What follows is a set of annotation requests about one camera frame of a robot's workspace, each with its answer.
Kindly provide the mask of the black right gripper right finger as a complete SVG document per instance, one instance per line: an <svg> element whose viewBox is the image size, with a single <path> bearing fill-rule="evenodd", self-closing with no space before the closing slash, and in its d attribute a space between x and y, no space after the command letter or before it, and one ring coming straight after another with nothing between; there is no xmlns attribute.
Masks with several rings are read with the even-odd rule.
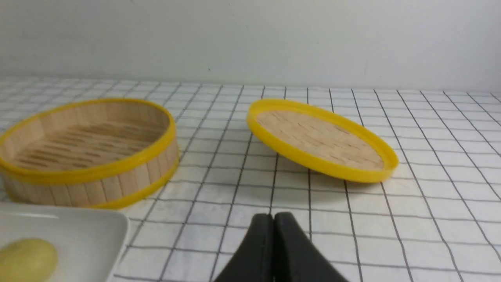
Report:
<svg viewBox="0 0 501 282"><path fill-rule="evenodd" d="M308 239L290 212L274 216L273 275L276 282L346 282Z"/></svg>

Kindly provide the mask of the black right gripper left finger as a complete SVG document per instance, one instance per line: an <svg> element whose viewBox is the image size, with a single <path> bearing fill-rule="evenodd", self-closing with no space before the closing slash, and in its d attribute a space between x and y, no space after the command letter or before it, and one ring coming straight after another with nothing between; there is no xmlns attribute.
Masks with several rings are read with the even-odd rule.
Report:
<svg viewBox="0 0 501 282"><path fill-rule="evenodd" d="M273 239L273 217L255 214L243 241L215 281L272 282Z"/></svg>

